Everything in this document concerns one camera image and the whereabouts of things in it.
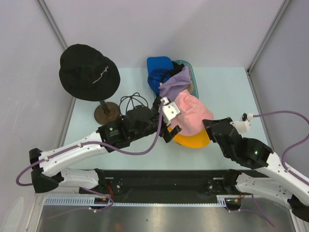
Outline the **yellow bucket hat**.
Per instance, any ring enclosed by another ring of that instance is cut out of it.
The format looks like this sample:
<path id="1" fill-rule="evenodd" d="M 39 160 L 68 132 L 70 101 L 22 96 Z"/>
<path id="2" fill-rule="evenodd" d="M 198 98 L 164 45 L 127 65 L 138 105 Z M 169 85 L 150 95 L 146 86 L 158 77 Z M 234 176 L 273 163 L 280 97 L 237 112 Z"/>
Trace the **yellow bucket hat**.
<path id="1" fill-rule="evenodd" d="M 173 141 L 193 149 L 206 147 L 211 142 L 205 130 L 197 131 L 185 128 L 174 136 Z"/>

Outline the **pink bucket hat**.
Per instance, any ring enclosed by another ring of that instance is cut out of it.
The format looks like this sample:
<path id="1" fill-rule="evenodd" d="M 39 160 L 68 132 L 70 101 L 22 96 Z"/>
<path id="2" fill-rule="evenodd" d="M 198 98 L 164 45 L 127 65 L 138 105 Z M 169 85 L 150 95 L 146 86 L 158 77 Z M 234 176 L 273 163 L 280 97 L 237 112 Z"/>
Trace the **pink bucket hat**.
<path id="1" fill-rule="evenodd" d="M 204 129 L 203 120 L 213 120 L 213 113 L 207 109 L 203 102 L 191 95 L 187 89 L 178 94 L 174 100 L 180 110 L 171 121 L 171 128 L 181 128 L 180 135 L 194 136 Z"/>

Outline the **purple bucket hat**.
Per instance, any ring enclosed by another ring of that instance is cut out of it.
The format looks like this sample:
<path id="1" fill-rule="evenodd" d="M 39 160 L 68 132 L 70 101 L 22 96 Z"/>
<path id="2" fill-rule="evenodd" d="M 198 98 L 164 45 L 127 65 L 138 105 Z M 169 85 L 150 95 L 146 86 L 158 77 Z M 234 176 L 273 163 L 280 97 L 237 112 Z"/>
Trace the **purple bucket hat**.
<path id="1" fill-rule="evenodd" d="M 178 74 L 172 76 L 159 87 L 159 96 L 174 101 L 178 94 L 185 90 L 191 82 L 190 68 L 184 66 Z"/>

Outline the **black bucket hat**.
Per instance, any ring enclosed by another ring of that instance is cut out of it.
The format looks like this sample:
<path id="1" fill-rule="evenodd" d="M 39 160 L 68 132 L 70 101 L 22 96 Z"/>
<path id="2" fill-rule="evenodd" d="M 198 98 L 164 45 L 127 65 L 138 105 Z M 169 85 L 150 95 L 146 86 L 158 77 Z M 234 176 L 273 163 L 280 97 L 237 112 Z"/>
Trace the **black bucket hat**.
<path id="1" fill-rule="evenodd" d="M 70 95 L 91 102 L 110 98 L 120 86 L 116 64 L 85 44 L 71 45 L 61 54 L 59 79 Z"/>

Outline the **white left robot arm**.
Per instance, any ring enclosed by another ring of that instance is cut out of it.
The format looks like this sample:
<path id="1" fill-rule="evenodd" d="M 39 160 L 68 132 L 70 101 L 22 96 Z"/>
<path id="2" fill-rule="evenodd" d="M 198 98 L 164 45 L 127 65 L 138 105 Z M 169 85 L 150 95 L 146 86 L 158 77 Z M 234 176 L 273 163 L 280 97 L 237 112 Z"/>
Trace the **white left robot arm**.
<path id="1" fill-rule="evenodd" d="M 70 169 L 69 166 L 114 151 L 133 156 L 144 155 L 153 149 L 154 144 L 142 152 L 128 152 L 124 149 L 133 141 L 151 134 L 155 134 L 155 140 L 162 137 L 166 143 L 170 142 L 181 129 L 177 126 L 169 131 L 168 127 L 180 113 L 175 102 L 158 97 L 152 108 L 137 105 L 75 143 L 50 151 L 38 148 L 30 150 L 31 181 L 35 192 L 46 193 L 63 186 L 102 193 L 107 187 L 102 170 Z"/>

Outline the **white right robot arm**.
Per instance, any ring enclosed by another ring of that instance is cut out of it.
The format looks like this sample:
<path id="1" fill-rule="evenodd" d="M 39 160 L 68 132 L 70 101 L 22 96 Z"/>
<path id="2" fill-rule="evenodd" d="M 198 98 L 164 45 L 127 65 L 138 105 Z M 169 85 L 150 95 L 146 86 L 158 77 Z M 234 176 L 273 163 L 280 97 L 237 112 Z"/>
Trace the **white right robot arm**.
<path id="1" fill-rule="evenodd" d="M 229 170 L 223 180 L 228 194 L 236 191 L 258 195 L 287 207 L 303 221 L 309 220 L 309 179 L 289 166 L 274 150 L 263 142 L 242 137 L 251 127 L 253 114 L 243 114 L 240 121 L 230 117 L 219 120 L 203 120 L 210 140 L 217 143 L 223 156 L 242 167 L 255 170 L 271 178 L 257 180 L 236 170 Z"/>

